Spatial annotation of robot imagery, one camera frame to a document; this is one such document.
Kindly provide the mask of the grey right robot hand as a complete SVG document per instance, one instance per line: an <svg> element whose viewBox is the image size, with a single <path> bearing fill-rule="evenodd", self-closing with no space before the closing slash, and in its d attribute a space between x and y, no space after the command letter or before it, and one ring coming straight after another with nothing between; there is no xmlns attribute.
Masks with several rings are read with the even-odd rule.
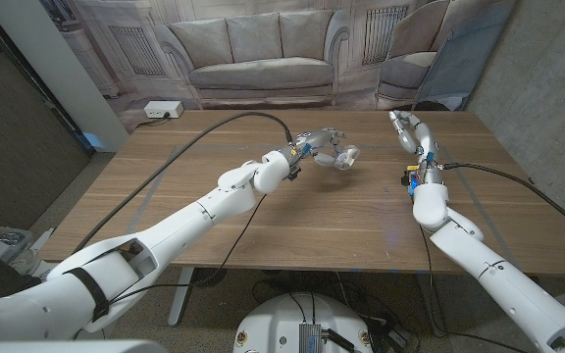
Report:
<svg viewBox="0 0 565 353"><path fill-rule="evenodd" d="M422 168L435 169L438 146L428 125L410 112L392 110L388 112L388 117L401 147L415 154Z"/></svg>

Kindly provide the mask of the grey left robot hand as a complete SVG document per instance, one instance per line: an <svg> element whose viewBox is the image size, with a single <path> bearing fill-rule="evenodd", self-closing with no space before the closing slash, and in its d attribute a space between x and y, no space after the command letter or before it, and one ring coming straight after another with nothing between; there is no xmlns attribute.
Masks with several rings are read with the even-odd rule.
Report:
<svg viewBox="0 0 565 353"><path fill-rule="evenodd" d="M287 156L289 166L295 167L301 159L311 157L317 165L322 167L349 169L352 164L350 154L339 149L339 136L340 132L330 127L298 134L289 145L290 150ZM320 148L329 144L333 147L335 156L319 152Z"/></svg>

